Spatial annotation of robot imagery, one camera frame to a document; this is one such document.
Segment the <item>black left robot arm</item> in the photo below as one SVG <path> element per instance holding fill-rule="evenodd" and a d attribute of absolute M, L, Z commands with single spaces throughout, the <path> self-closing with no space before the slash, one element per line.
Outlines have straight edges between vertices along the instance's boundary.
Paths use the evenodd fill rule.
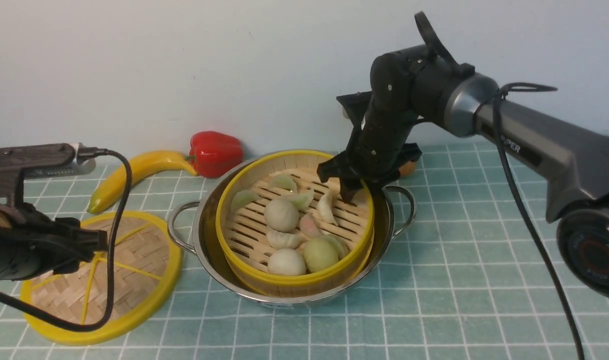
<path fill-rule="evenodd" d="M 105 230 L 82 228 L 76 218 L 51 219 L 30 203 L 0 204 L 0 281 L 71 274 L 108 249 Z"/>

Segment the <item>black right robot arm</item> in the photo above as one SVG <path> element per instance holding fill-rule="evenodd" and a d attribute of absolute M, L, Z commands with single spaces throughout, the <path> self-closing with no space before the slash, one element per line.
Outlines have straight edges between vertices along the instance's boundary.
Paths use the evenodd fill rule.
<path fill-rule="evenodd" d="M 381 189 L 421 157 L 407 141 L 423 123 L 458 138 L 481 136 L 547 182 L 546 221 L 558 223 L 558 250 L 570 271 L 609 299 L 609 136 L 506 100 L 510 92 L 553 92 L 526 82 L 499 86 L 458 63 L 422 11 L 422 45 L 382 54 L 370 91 L 338 96 L 353 129 L 344 151 L 317 166 L 322 182 L 339 179 L 350 201 L 363 186 Z"/>

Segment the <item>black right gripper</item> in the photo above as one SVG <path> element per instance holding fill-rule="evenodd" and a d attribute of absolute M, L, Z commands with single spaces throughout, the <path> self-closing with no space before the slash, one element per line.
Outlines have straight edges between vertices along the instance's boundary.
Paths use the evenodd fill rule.
<path fill-rule="evenodd" d="M 317 166 L 317 176 L 323 183 L 339 179 L 340 198 L 353 203 L 363 185 L 387 186 L 400 178 L 399 167 L 421 159 L 419 145 L 407 142 L 419 121 L 412 111 L 389 114 L 373 107 L 370 91 L 339 95 L 336 100 L 352 130 L 345 149 Z"/>

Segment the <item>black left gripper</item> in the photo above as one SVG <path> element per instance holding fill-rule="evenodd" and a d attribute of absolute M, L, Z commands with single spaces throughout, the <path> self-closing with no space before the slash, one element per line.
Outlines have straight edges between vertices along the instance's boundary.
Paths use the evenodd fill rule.
<path fill-rule="evenodd" d="M 28 249 L 30 275 L 70 274 L 81 263 L 90 262 L 97 252 L 109 250 L 108 233 L 105 230 L 82 228 L 76 218 L 51 219 L 34 205 L 16 208 L 22 219 L 14 228 L 19 244 Z"/>

